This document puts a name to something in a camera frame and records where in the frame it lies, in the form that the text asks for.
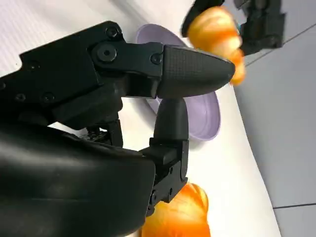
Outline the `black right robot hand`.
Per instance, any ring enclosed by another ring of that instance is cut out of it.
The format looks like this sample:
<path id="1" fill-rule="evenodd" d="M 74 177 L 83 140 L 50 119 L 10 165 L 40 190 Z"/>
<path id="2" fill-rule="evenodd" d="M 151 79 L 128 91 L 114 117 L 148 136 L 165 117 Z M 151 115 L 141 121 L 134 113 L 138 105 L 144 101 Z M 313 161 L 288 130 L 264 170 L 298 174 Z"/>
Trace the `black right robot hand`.
<path id="1" fill-rule="evenodd" d="M 0 234 L 121 237 L 187 183 L 184 99 L 213 92 L 232 62 L 182 46 L 127 43 L 104 23 L 20 55 L 0 79 Z M 160 98 L 149 146 L 123 147 L 123 97 Z"/>

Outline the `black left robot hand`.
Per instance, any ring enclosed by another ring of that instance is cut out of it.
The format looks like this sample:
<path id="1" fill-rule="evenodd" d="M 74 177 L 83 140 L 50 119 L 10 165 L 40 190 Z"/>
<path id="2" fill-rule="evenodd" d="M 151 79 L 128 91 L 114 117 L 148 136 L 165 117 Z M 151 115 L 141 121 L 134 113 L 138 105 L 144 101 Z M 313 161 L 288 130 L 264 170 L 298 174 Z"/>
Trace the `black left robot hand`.
<path id="1" fill-rule="evenodd" d="M 246 16 L 238 30 L 244 55 L 282 47 L 286 14 L 281 0 L 236 0 L 234 4 Z"/>

